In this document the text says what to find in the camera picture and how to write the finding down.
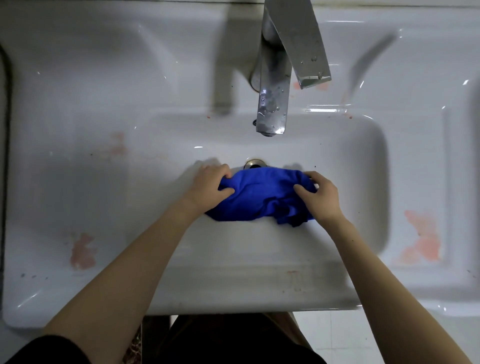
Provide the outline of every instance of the blue cloth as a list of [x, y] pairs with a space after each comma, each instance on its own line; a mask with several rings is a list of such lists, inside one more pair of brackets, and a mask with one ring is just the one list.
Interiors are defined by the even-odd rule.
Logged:
[[241, 170], [232, 178], [222, 178], [219, 190], [231, 187], [235, 193], [207, 215], [217, 221], [251, 221], [273, 216], [278, 224], [299, 226], [313, 216], [293, 190], [301, 184], [307, 191], [316, 192], [310, 178], [299, 170], [273, 167]]

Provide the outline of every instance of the chrome faucet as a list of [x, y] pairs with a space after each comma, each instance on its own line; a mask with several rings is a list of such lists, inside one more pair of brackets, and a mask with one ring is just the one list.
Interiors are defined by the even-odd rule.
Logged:
[[310, 0], [265, 0], [262, 37], [250, 84], [260, 93], [257, 132], [283, 134], [292, 67], [300, 88], [332, 79]]

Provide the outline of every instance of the sink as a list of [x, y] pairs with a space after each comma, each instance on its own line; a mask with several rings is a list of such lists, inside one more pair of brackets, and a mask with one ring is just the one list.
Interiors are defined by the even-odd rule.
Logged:
[[[9, 325], [45, 325], [188, 188], [201, 162], [238, 171], [252, 158], [324, 174], [346, 216], [425, 307], [480, 315], [479, 11], [316, 8], [332, 81], [301, 91], [292, 82], [288, 127], [273, 138], [252, 124], [262, 11], [0, 4], [14, 85], [2, 98], [12, 101]], [[148, 313], [359, 304], [315, 221], [292, 228], [202, 216]]]

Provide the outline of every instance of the sink drain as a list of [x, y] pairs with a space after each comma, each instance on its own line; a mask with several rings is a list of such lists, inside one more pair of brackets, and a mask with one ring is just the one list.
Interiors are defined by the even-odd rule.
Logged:
[[245, 166], [243, 167], [244, 170], [250, 170], [252, 168], [260, 168], [260, 167], [266, 167], [267, 164], [260, 160], [260, 159], [252, 159], [252, 160], [249, 160], [247, 162], [247, 164], [245, 164]]

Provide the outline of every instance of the forearm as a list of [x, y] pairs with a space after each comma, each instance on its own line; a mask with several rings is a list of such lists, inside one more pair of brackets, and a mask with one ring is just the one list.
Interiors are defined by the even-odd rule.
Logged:
[[323, 224], [352, 279], [386, 363], [470, 363], [346, 219]]
[[179, 201], [81, 290], [45, 327], [75, 342], [93, 363], [118, 363], [186, 229], [197, 218]]

